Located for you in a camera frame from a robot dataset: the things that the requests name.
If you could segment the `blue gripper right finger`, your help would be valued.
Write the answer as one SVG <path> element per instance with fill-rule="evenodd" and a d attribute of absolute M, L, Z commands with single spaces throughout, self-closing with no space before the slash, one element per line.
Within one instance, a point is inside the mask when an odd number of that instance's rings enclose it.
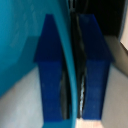
<path fill-rule="evenodd" d="M 114 58 L 94 15 L 79 14 L 79 25 L 87 56 L 82 118 L 84 120 L 100 120 L 109 67 Z"/>

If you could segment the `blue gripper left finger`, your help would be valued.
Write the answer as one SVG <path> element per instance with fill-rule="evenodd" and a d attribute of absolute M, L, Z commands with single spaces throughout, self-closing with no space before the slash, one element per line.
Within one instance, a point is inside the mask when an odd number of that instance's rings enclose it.
<path fill-rule="evenodd" d="M 47 14 L 34 61 L 38 64 L 45 121 L 70 118 L 69 80 L 54 17 Z"/>

